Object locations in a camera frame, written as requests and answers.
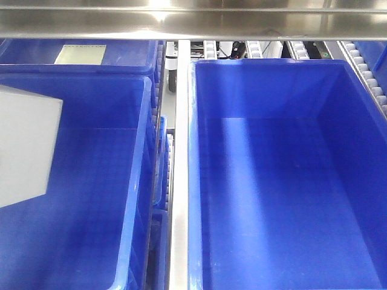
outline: blue storage crate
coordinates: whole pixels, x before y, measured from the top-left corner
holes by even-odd
[[[387,123],[349,64],[193,73],[189,288],[386,288]]]
[[[168,213],[153,210],[146,279],[151,290],[166,289],[168,226]]]
[[[106,45],[102,64],[55,65],[64,45]],[[152,80],[151,100],[156,108],[157,50],[157,40],[6,39],[0,45],[0,69],[4,73],[140,74]]]
[[[356,48],[383,91],[387,91],[387,42],[357,41]]]
[[[155,131],[142,76],[0,74],[63,99],[47,194],[0,208],[0,288],[143,288]]]
[[[156,159],[156,177],[155,192],[153,197],[153,206],[155,208],[165,209],[167,193],[167,174],[168,174],[168,139],[167,139],[167,119],[165,116],[160,118],[160,141]]]

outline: metal rail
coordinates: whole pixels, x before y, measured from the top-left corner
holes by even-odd
[[[0,37],[387,39],[385,0],[0,0]]]
[[[190,41],[179,40],[169,290],[188,286],[188,89]]]

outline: metal divider bar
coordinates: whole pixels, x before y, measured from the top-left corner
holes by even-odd
[[[169,290],[188,287],[188,89],[190,41],[179,40]]]

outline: stainless steel shelf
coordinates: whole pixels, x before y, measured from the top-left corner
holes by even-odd
[[[385,0],[0,0],[0,37],[387,40]]]

